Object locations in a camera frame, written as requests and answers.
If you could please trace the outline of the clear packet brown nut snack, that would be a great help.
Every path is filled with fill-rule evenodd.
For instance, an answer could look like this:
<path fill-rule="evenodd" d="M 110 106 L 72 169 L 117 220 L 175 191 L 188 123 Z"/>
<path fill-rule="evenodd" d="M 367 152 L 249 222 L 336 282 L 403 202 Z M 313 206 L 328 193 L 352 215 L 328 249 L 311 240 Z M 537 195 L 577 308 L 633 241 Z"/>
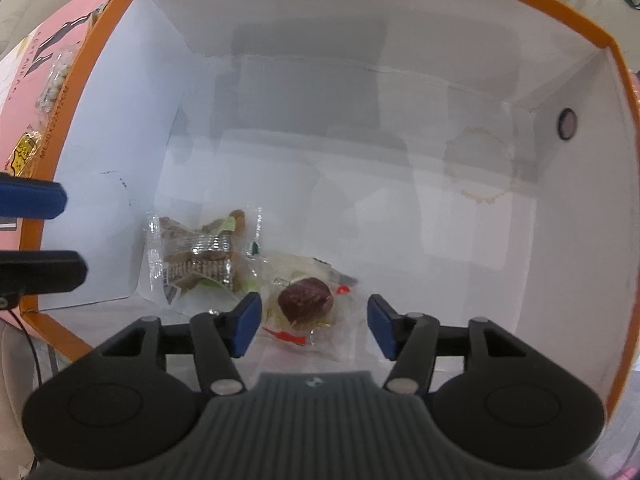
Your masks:
<path fill-rule="evenodd" d="M 200 226 L 151 214 L 145 264 L 151 298 L 163 307 L 199 287 L 239 298 L 259 288 L 262 211 L 235 209 Z"/>

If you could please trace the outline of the clear packet with red date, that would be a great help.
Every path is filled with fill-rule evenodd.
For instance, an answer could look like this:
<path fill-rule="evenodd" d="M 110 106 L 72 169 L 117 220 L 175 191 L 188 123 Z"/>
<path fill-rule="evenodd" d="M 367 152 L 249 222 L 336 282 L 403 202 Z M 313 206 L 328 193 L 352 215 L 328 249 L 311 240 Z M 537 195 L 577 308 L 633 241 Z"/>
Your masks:
<path fill-rule="evenodd" d="M 260 334 L 336 360 L 360 324 L 359 281 L 317 258 L 270 252 L 258 266 Z"/>

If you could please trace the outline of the yellow waffle cracker packet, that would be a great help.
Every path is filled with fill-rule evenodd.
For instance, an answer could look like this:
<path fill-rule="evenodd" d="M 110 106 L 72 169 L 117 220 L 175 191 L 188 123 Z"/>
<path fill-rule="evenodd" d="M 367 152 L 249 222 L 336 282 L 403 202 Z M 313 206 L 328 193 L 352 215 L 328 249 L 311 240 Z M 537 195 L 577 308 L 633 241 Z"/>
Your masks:
<path fill-rule="evenodd" d="M 41 148 L 42 133 L 37 130 L 24 132 L 17 140 L 4 171 L 11 177 L 30 178 L 37 165 L 38 153 Z"/>

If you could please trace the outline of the pink white patterned tablecloth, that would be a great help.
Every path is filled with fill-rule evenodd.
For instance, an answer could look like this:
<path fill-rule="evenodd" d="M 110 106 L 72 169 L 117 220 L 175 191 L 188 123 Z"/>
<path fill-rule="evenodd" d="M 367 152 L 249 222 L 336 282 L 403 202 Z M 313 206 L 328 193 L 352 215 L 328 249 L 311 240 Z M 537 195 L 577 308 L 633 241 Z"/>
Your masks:
<path fill-rule="evenodd" d="M 54 220 L 10 218 L 1 247 L 74 250 L 88 266 L 85 283 L 72 292 L 41 297 L 45 309 L 125 298 L 136 288 L 141 167 L 134 127 L 120 112 L 133 62 L 125 47 L 106 46 L 130 1 L 72 0 L 1 62 L 1 168 L 24 132 L 40 131 L 32 176 L 60 182 L 68 197 Z M 53 110 L 42 114 L 36 101 L 65 50 L 76 52 L 74 64 Z"/>

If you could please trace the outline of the clear bag white candies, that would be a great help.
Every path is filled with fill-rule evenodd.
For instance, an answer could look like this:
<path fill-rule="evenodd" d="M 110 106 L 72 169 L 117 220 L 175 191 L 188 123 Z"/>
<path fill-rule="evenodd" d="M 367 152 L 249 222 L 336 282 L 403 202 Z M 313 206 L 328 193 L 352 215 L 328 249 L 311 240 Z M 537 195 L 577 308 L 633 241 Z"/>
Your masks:
<path fill-rule="evenodd" d="M 36 109 L 40 113 L 49 114 L 53 110 L 75 58 L 76 52 L 74 50 L 65 50 L 55 59 L 46 83 L 36 101 Z"/>

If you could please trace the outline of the orange cardboard box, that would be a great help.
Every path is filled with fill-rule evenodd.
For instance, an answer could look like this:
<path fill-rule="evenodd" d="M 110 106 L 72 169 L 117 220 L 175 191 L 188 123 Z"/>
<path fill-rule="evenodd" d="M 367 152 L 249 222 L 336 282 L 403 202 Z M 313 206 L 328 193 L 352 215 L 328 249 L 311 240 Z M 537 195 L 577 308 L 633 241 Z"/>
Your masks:
<path fill-rule="evenodd" d="M 615 408 L 639 324 L 639 113 L 613 39 L 556 0 L 111 0 L 66 77 L 40 178 L 68 196 L 23 248 L 73 249 L 26 299 L 76 360 L 163 315 L 150 214 L 242 209 L 445 324 L 490 318 Z"/>

